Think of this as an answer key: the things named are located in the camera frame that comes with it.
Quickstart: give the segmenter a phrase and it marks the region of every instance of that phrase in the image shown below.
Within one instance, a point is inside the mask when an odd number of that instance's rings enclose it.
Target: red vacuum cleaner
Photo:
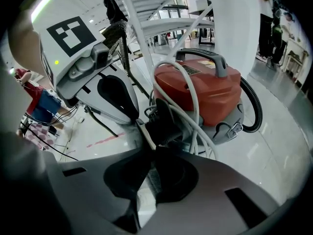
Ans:
[[[208,50],[184,48],[177,52],[176,62],[187,71],[194,84],[201,116],[199,124],[215,144],[235,138],[241,130],[253,133],[260,128],[263,113],[257,95],[239,71],[227,65],[222,56]],[[158,67],[155,79],[185,112],[193,112],[189,88],[176,67]],[[242,89],[255,112],[255,123],[252,126],[243,125]],[[154,89],[154,93],[155,98],[163,99],[158,90]]]

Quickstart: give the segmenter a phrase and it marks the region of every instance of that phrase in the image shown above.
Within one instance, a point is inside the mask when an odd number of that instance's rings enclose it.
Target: red shirt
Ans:
[[[24,69],[15,69],[15,75],[14,76],[16,79],[21,79],[26,72],[30,72],[30,71],[24,70]],[[44,87],[42,87],[42,86],[36,87],[33,84],[26,82],[26,83],[24,83],[24,89],[33,98],[32,102],[30,103],[29,107],[26,110],[26,112],[28,114],[32,114],[34,109],[36,108],[36,105],[39,102],[39,99],[41,97],[41,94],[43,92]]]

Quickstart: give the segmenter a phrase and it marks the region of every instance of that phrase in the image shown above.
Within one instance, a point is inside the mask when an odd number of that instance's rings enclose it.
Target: window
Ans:
[[[156,19],[159,19],[158,14],[155,13],[155,14],[153,15],[153,18],[154,18],[155,20],[156,20]]]
[[[177,10],[170,10],[171,18],[178,18],[178,11]]]
[[[176,0],[171,0],[167,5],[177,4]]]
[[[190,18],[188,10],[180,9],[179,12],[181,18]]]
[[[159,10],[161,18],[170,18],[167,10]]]
[[[178,5],[187,5],[186,0],[176,0]]]

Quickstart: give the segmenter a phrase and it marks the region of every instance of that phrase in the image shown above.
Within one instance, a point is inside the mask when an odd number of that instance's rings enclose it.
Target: ceiling light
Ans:
[[[31,13],[31,22],[34,22],[39,13],[43,8],[50,2],[50,0],[41,0],[40,3],[36,6],[33,13]]]

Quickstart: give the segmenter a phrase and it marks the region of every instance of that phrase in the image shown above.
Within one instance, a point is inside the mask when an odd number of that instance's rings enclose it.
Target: checkered cloth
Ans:
[[[51,139],[51,137],[48,136],[48,130],[49,127],[43,126],[38,123],[33,123],[29,127],[30,130],[32,130],[38,137],[40,137],[42,140],[50,144],[52,147],[54,146],[55,141]],[[27,130],[25,134],[25,138],[33,142],[36,146],[38,146],[39,149],[45,148],[46,150],[52,150],[48,145],[43,143],[41,140],[39,140],[30,130]]]

